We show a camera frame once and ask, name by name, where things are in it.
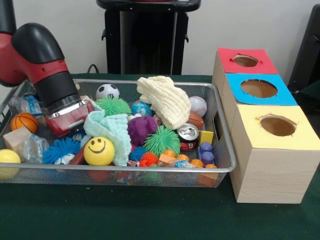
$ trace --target shape sorter box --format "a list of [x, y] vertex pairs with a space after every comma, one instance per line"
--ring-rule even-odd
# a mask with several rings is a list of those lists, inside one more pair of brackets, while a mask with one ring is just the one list
[[227, 73], [220, 95], [229, 131], [238, 104], [296, 106], [287, 86], [277, 74]]
[[239, 104], [231, 138], [238, 203], [301, 203], [319, 165], [320, 140], [299, 106]]
[[226, 74], [278, 74], [263, 49], [229, 49], [218, 47], [215, 55], [212, 83], [220, 96]]

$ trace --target black stand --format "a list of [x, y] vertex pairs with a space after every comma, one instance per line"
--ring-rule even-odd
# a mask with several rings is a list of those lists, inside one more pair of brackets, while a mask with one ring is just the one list
[[110, 74], [181, 75], [188, 15], [201, 0], [96, 0], [104, 8]]

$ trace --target wire basket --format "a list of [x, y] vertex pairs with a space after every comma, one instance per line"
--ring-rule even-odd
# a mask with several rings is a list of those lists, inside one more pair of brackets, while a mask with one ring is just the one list
[[[76, 79], [80, 84], [80, 95], [95, 99], [96, 90], [102, 84], [113, 84], [120, 97], [132, 105], [139, 99], [136, 81]], [[188, 96], [199, 96], [207, 102], [203, 130], [213, 131], [214, 168], [174, 167], [120, 167], [90, 165], [16, 164], [0, 163], [0, 183], [14, 184], [60, 184], [60, 185], [121, 185], [160, 187], [213, 187], [222, 182], [227, 173], [236, 167], [236, 158], [227, 129], [222, 104], [217, 88], [208, 83], [182, 83], [175, 85]], [[34, 92], [25, 82], [13, 88], [0, 105], [2, 115], [0, 149], [5, 149], [2, 136], [11, 131], [10, 121], [15, 115], [8, 106], [13, 96]], [[57, 139], [45, 126], [39, 126], [37, 135], [46, 138], [50, 144]], [[183, 152], [189, 159], [197, 159], [197, 151]]]

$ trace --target soccer ball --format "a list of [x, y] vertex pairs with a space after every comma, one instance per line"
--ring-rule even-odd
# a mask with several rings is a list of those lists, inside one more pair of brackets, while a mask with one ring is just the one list
[[103, 84], [101, 85], [95, 94], [95, 100], [98, 99], [107, 99], [111, 98], [119, 98], [120, 92], [115, 85], [112, 84]]

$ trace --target white washcloth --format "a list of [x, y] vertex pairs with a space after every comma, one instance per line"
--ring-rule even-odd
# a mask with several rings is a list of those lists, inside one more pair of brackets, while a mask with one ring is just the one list
[[151, 109], [170, 129], [178, 129], [185, 124], [190, 115], [191, 103], [188, 95], [181, 88], [175, 87], [170, 77], [141, 77], [137, 81], [140, 100], [151, 104]]

